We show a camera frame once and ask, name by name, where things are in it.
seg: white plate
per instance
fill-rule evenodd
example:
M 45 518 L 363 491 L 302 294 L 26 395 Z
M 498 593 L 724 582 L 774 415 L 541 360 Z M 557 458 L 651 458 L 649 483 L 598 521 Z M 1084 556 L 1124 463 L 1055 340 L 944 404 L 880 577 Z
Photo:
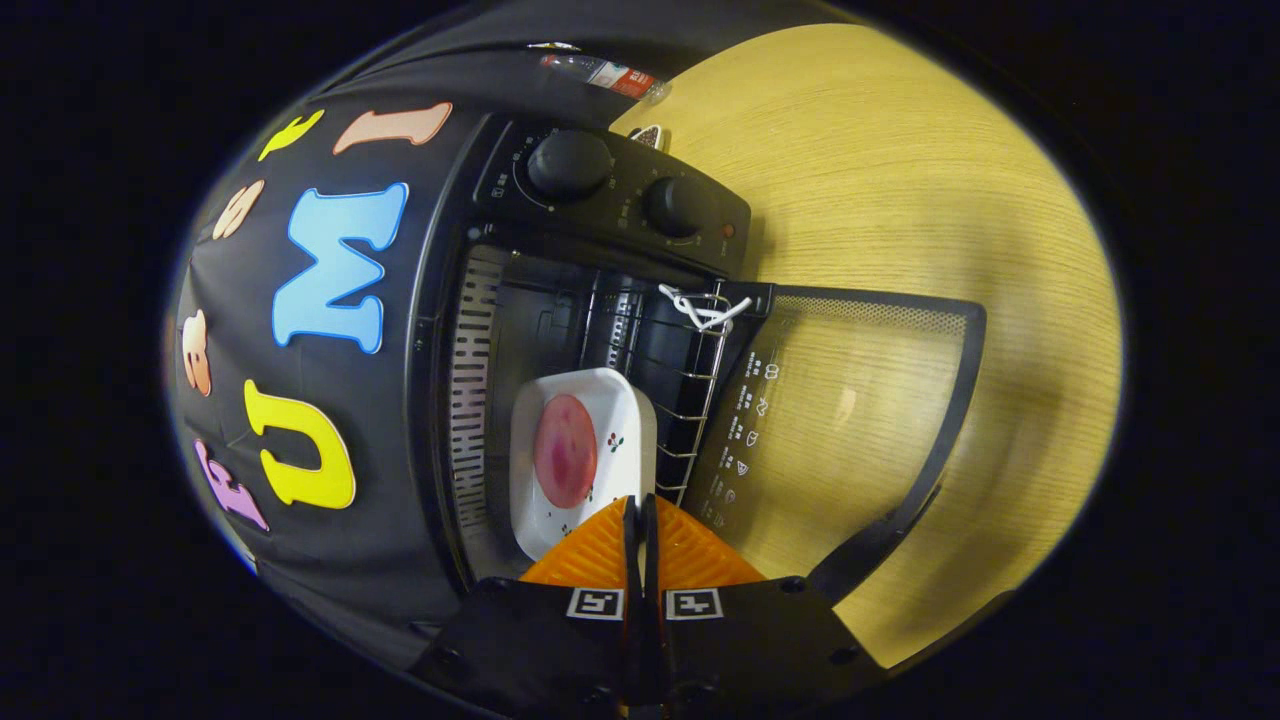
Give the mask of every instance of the white plate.
M 534 471 L 538 420 L 557 395 L 576 397 L 595 428 L 595 480 L 588 500 L 570 509 L 547 500 Z M 657 433 L 653 404 L 616 370 L 594 368 L 525 383 L 511 411 L 511 527 L 520 548 L 540 560 L 570 530 L 622 496 L 634 496 L 639 510 L 654 487 Z

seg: white string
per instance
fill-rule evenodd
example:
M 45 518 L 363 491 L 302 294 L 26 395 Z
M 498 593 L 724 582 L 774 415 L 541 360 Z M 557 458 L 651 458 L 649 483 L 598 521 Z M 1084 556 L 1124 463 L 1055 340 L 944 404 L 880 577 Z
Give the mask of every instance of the white string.
M 658 291 L 671 300 L 671 304 L 676 306 L 676 310 L 687 315 L 689 319 L 694 322 L 694 327 L 699 331 L 705 331 L 722 323 L 727 323 L 730 318 L 751 306 L 751 299 L 744 297 L 741 302 L 728 310 L 707 310 L 703 307 L 694 307 L 694 305 L 689 302 L 689 299 L 680 292 L 680 288 L 671 287 L 669 284 L 659 284 Z M 707 320 L 703 322 L 700 318 L 707 318 Z

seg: oven control knob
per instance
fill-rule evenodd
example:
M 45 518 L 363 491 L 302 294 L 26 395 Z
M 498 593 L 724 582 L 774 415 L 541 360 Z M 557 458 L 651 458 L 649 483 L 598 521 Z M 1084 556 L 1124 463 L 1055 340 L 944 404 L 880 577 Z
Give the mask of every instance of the oven control knob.
M 716 195 L 699 179 L 662 178 L 645 192 L 644 213 L 662 234 L 689 237 L 701 229 L 714 202 Z
M 529 181 L 552 200 L 582 200 L 613 172 L 613 156 L 591 133 L 567 129 L 552 133 L 529 156 Z

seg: dark background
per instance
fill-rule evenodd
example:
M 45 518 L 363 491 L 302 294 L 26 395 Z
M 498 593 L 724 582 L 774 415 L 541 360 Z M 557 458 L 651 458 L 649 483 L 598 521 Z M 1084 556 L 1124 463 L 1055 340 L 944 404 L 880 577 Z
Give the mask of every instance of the dark background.
M 183 5 L 8 10 L 20 210 L 10 437 L 33 457 L 9 478 L 19 643 L 4 714 L 451 716 L 239 565 L 175 477 L 155 369 L 182 228 L 229 152 L 443 8 Z M 1274 14 L 1073 0 L 851 9 L 984 58 L 1004 69 L 992 82 L 1074 128 L 1071 163 L 1112 209 L 1132 375 L 1125 430 L 1069 542 L 1004 611 L 850 714 L 1274 712 Z

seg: bottle label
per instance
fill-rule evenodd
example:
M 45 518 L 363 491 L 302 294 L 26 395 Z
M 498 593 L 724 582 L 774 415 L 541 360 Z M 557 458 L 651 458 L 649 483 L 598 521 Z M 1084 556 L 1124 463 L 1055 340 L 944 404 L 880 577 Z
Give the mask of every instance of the bottle label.
M 595 70 L 588 82 L 599 87 L 608 87 L 614 92 L 621 92 L 627 97 L 641 97 L 653 85 L 653 76 L 632 70 L 617 63 L 605 63 Z

